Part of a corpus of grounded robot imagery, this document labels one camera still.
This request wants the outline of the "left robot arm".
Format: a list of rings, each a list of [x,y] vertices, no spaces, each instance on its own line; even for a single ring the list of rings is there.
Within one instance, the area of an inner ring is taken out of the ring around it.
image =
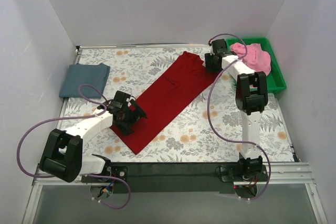
[[[142,118],[146,119],[147,115],[135,99],[117,91],[113,99],[100,104],[87,119],[65,130],[52,130],[39,168],[66,182],[89,174],[93,174],[100,182],[106,182],[112,175],[111,161],[101,155],[83,155],[85,143],[111,126],[127,136],[134,132],[132,127]]]

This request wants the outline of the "red t-shirt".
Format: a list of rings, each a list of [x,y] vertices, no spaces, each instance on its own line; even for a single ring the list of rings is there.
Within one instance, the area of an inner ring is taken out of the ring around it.
[[[116,126],[111,129],[134,153],[140,153],[199,94],[211,85],[216,74],[203,66],[200,56],[183,52],[173,64],[151,84],[136,103],[146,113],[132,127],[133,133],[123,135]]]

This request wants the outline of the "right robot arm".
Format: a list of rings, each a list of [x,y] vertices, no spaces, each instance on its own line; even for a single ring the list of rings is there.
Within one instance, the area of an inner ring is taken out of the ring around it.
[[[225,39],[210,39],[211,51],[205,54],[208,71],[222,74],[227,71],[236,80],[236,106],[241,112],[242,140],[227,140],[240,144],[238,161],[221,166],[215,172],[224,182],[242,179],[256,180],[262,174],[260,149],[260,119],[268,103],[267,80],[264,72],[257,72],[243,63],[243,58],[229,51]]]

